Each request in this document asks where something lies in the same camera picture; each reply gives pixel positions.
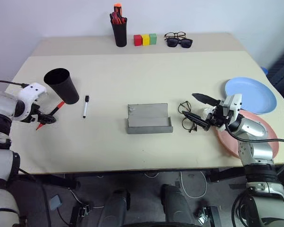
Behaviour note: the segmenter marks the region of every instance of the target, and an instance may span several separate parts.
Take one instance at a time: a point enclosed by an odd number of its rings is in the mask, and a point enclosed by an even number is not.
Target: beige table
[[[11,149],[21,156],[21,167],[31,173],[96,172],[241,166],[230,156],[213,130],[188,133],[181,126],[179,103],[189,100],[193,112],[206,105],[191,94],[224,98],[224,84],[233,77],[250,77],[267,85],[277,98],[277,108],[261,117],[284,138],[284,100],[261,68],[230,34],[189,34],[193,47],[169,48],[161,36],[157,45],[133,45],[128,38],[118,48],[112,37],[48,38],[27,59],[14,81],[43,82],[55,68],[70,71],[80,94],[65,105],[57,123],[36,131],[37,122],[13,122]],[[48,96],[39,101],[48,113],[59,97],[46,86]],[[9,86],[16,94],[18,88]],[[88,116],[82,118],[84,96],[90,96]],[[173,133],[128,135],[127,104],[168,103]],[[276,163],[284,163],[280,144]]]

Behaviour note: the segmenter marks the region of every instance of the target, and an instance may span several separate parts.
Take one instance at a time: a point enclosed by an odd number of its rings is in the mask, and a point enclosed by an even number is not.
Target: yellow block
[[[143,46],[147,46],[150,44],[150,35],[149,34],[145,34],[145,35],[141,35],[142,36],[142,45]]]

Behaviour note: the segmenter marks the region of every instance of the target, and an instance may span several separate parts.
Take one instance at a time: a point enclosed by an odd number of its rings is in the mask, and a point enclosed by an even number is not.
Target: white wall
[[[112,34],[116,0],[0,0],[0,79],[12,79],[41,37]],[[129,34],[230,32],[259,65],[284,51],[284,0],[122,0]]]

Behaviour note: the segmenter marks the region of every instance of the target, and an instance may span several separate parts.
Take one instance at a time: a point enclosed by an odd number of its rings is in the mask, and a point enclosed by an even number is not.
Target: plate
[[[266,127],[267,131],[268,131],[268,139],[276,139],[276,133],[275,131],[270,127],[270,125],[264,121],[262,118],[260,118],[259,116],[248,112],[248,111],[244,111],[241,110],[240,114],[242,114],[244,117],[254,120],[256,122],[261,122],[262,124],[264,124],[264,126]],[[220,142],[227,148],[227,151],[230,152],[232,155],[234,155],[235,157],[239,158],[239,145],[238,145],[238,141],[231,137],[231,135],[227,132],[227,131],[218,131],[215,130],[218,138],[220,140]],[[269,142],[269,145],[271,146],[272,150],[273,150],[273,158],[276,157],[277,153],[279,152],[279,142]]]
[[[254,114],[266,114],[276,108],[273,92],[264,84],[247,77],[236,77],[225,85],[226,96],[242,94],[241,108]]]

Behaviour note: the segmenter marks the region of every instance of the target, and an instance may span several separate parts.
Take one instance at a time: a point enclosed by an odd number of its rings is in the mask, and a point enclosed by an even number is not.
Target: eyeglasses
[[[193,43],[192,39],[186,39],[185,32],[166,33],[164,35],[164,40],[166,40],[167,46],[169,47],[176,47],[178,44],[180,44],[183,48],[189,48],[191,47],[191,44]]]
[[[182,111],[191,112],[191,104],[188,101],[180,103],[180,105],[178,106],[178,112],[180,114],[183,114]],[[182,120],[182,127],[189,132],[197,131],[197,124],[190,121],[187,117]]]

